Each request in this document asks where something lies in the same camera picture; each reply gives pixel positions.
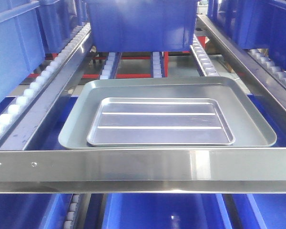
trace stainless steel rail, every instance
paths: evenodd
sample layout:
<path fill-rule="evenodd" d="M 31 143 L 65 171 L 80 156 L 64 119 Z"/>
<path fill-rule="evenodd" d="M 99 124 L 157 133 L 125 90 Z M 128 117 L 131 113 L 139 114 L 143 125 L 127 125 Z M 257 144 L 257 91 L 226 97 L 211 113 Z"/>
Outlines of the stainless steel rail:
<path fill-rule="evenodd" d="M 196 35 L 194 35 L 193 44 L 190 46 L 190 51 L 194 57 L 200 76 L 219 76 L 217 70 L 198 41 Z"/>
<path fill-rule="evenodd" d="M 286 148 L 1 151 L 0 192 L 286 193 Z"/>
<path fill-rule="evenodd" d="M 91 29 L 74 45 L 67 61 L 52 82 L 34 101 L 26 114 L 0 141 L 0 150 L 37 149 L 47 131 L 51 130 L 75 86 L 83 75 L 83 67 L 90 61 L 85 59 L 92 46 Z"/>
<path fill-rule="evenodd" d="M 249 54 L 240 49 L 222 33 L 205 15 L 198 15 L 201 29 L 207 30 L 209 38 L 230 63 L 249 90 L 265 110 L 286 133 L 286 89 L 263 69 Z"/>

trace blue storage crate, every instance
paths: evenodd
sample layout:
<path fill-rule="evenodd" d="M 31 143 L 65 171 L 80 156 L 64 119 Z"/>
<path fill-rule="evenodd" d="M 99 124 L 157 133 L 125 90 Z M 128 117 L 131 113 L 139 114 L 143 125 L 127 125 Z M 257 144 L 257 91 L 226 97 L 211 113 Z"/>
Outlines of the blue storage crate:
<path fill-rule="evenodd" d="M 243 229 L 286 229 L 286 194 L 235 194 Z"/>
<path fill-rule="evenodd" d="M 0 0 L 0 102 L 44 60 L 37 1 Z"/>
<path fill-rule="evenodd" d="M 76 0 L 76 10 L 79 17 L 79 24 L 85 23 L 88 21 L 87 7 L 86 3 L 83 0 Z"/>
<path fill-rule="evenodd" d="M 268 48 L 273 8 L 269 0 L 211 0 L 208 17 L 243 49 Z"/>
<path fill-rule="evenodd" d="M 269 57 L 286 70 L 286 0 L 271 0 L 274 8 Z"/>
<path fill-rule="evenodd" d="M 110 194 L 102 229 L 232 229 L 215 194 Z"/>
<path fill-rule="evenodd" d="M 59 53 L 71 40 L 71 32 L 82 25 L 75 0 L 39 0 L 38 20 L 46 53 Z"/>
<path fill-rule="evenodd" d="M 188 51 L 197 0 L 86 0 L 99 52 Z"/>
<path fill-rule="evenodd" d="M 61 229 L 72 194 L 0 194 L 0 229 Z"/>

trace red metal bar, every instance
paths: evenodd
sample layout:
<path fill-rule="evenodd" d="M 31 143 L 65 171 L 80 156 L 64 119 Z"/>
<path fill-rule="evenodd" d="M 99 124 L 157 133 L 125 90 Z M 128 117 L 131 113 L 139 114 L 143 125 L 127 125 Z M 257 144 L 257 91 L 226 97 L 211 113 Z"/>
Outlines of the red metal bar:
<path fill-rule="evenodd" d="M 31 73 L 28 75 L 28 78 L 36 78 L 37 76 L 39 76 L 40 74 L 36 74 L 36 73 Z"/>
<path fill-rule="evenodd" d="M 123 56 L 122 60 L 149 60 L 150 56 Z M 93 60 L 105 60 L 106 57 L 93 57 Z"/>
<path fill-rule="evenodd" d="M 164 52 L 164 75 L 168 76 L 168 52 Z"/>
<path fill-rule="evenodd" d="M 117 74 L 117 79 L 136 79 L 136 78 L 150 78 L 150 74 Z"/>
<path fill-rule="evenodd" d="M 202 47 L 205 49 L 205 37 L 197 37 Z"/>
<path fill-rule="evenodd" d="M 97 79 L 99 77 L 98 74 L 84 74 L 82 75 L 83 79 Z"/>
<path fill-rule="evenodd" d="M 83 79 L 97 79 L 99 77 L 98 74 L 84 74 L 82 76 Z M 131 78 L 150 78 L 150 74 L 117 74 L 117 79 L 131 79 Z"/>
<path fill-rule="evenodd" d="M 55 57 L 58 56 L 58 53 L 51 53 L 51 56 L 46 57 L 46 60 L 52 61 L 54 60 Z"/>

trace small tray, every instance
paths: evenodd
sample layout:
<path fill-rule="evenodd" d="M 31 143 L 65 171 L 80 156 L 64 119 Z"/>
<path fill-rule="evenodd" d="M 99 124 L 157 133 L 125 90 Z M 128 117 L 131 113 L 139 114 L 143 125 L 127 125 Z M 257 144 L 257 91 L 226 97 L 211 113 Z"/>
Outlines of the small tray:
<path fill-rule="evenodd" d="M 106 98 L 87 141 L 93 146 L 205 146 L 235 140 L 214 99 Z"/>

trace aluminum tray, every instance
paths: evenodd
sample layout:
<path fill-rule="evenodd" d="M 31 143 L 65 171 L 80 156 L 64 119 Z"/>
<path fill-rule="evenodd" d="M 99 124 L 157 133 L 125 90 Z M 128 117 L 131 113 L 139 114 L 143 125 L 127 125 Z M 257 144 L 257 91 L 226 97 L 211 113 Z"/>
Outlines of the aluminum tray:
<path fill-rule="evenodd" d="M 87 137 L 93 146 L 230 145 L 214 99 L 106 98 Z"/>
<path fill-rule="evenodd" d="M 276 142 L 275 132 L 236 82 L 225 77 L 195 77 L 96 80 L 87 83 L 59 135 L 62 146 L 70 149 L 94 148 L 87 143 L 87 136 L 101 101 L 108 97 L 215 99 L 235 137 L 230 147 L 263 147 Z"/>

